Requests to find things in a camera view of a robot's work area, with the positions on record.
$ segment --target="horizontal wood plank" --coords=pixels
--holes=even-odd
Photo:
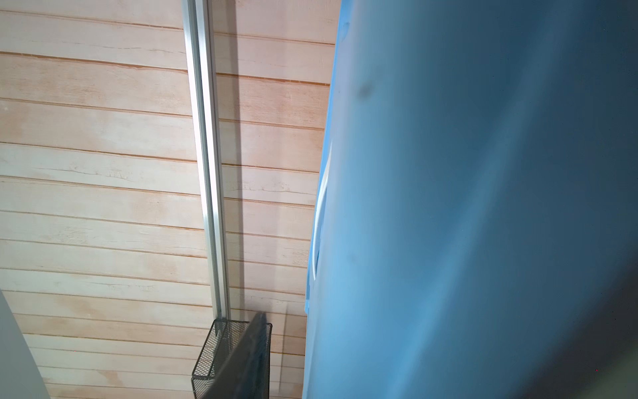
[[[230,315],[233,320],[251,321],[255,313],[256,311],[254,310],[230,310]],[[296,336],[298,338],[306,337],[306,316],[266,312],[266,319],[269,323],[272,323],[272,333],[275,335]]]
[[[186,69],[180,30],[3,11],[0,51]]]
[[[224,197],[314,206],[319,174],[224,165]]]
[[[206,256],[201,230],[5,211],[0,211],[0,239]],[[308,241],[226,234],[226,254],[230,260],[303,267],[308,262],[308,251]]]
[[[212,2],[215,31],[335,43],[339,0]]]
[[[304,368],[304,356],[271,352],[271,365]]]
[[[194,162],[0,143],[0,175],[199,194]],[[237,199],[314,205],[318,174],[225,165],[223,193]]]
[[[78,370],[42,366],[39,366],[38,369],[46,384],[165,389],[167,391],[190,390],[192,394],[190,375]]]
[[[202,347],[209,329],[16,314],[23,334]]]
[[[2,141],[103,153],[197,160],[193,121],[171,116],[0,99]],[[318,172],[320,130],[220,121],[221,160]]]
[[[69,183],[199,194],[197,164],[194,162],[70,149],[0,144],[0,174]]]
[[[205,258],[2,239],[0,253],[7,269],[209,284]]]
[[[179,0],[0,0],[0,10],[182,28]]]
[[[226,234],[229,260],[304,267],[308,264],[309,249],[309,241],[298,239]]]
[[[37,334],[25,334],[24,340],[27,342],[29,348],[32,349],[61,349],[134,356],[161,356],[163,358],[190,359],[192,361],[197,360],[197,357],[202,350],[202,348],[200,347],[187,345],[95,340],[92,338],[75,338],[70,336]]]
[[[326,85],[218,75],[217,92],[222,119],[325,127]]]
[[[233,309],[255,310],[291,315],[305,315],[304,295],[284,292],[230,288],[230,306]]]
[[[273,334],[271,336],[271,352],[304,355],[306,353],[306,339]]]
[[[0,197],[2,211],[204,228],[198,195],[13,177],[0,177],[0,192],[5,193]],[[309,239],[314,211],[308,206],[226,199],[224,216],[229,232]]]
[[[321,130],[220,121],[219,132],[224,163],[319,171]]]
[[[0,55],[0,97],[168,114],[191,114],[184,71]]]
[[[335,43],[338,0],[214,0],[215,31],[320,43]],[[182,27],[179,0],[0,0],[0,10],[106,20],[128,24]]]
[[[330,83],[334,46],[219,33],[218,73]],[[0,11],[0,51],[37,56],[186,69],[184,33]]]
[[[292,367],[271,366],[271,381],[304,383],[304,369]]]
[[[0,129],[3,142],[197,160],[189,116],[0,100]]]
[[[207,285],[122,277],[0,269],[0,289],[211,306]]]
[[[4,296],[11,311],[22,315],[73,317],[204,329],[210,328],[214,319],[213,310],[208,306],[8,290],[4,290]]]
[[[188,76],[179,70],[11,54],[0,55],[0,97],[190,115]],[[219,117],[323,128],[329,87],[220,75]]]
[[[334,46],[216,33],[218,73],[329,84]]]
[[[0,177],[0,192],[2,211],[204,229],[199,195],[14,177]],[[238,215],[232,216],[228,224],[237,226]]]
[[[315,210],[309,206],[226,199],[224,216],[229,232],[310,240]]]
[[[51,399],[193,399],[192,391],[45,384]]]
[[[228,261],[228,284],[236,288],[305,294],[307,273],[302,267]]]
[[[301,398],[303,389],[303,384],[271,382],[270,395],[282,398]]]
[[[0,211],[0,239],[206,256],[202,230]]]
[[[79,368],[88,370],[106,370],[113,372],[158,373],[189,375],[195,361],[192,359],[159,358],[150,356],[132,356],[78,350],[30,348],[36,365],[40,367]],[[299,369],[282,369],[281,377],[291,379]]]

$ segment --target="blue surface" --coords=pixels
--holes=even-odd
[[[627,271],[625,4],[353,2],[304,398],[510,398]]]

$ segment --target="wire mesh basket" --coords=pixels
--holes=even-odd
[[[211,330],[208,332],[206,342],[193,369],[191,383],[195,399],[202,399],[205,396],[249,324],[248,321],[225,319],[216,319],[212,323]],[[261,350],[265,351],[263,354],[265,362],[255,378],[255,399],[268,399],[269,397],[272,324],[266,323],[265,327],[264,333],[259,337],[260,340],[265,340],[259,346]]]

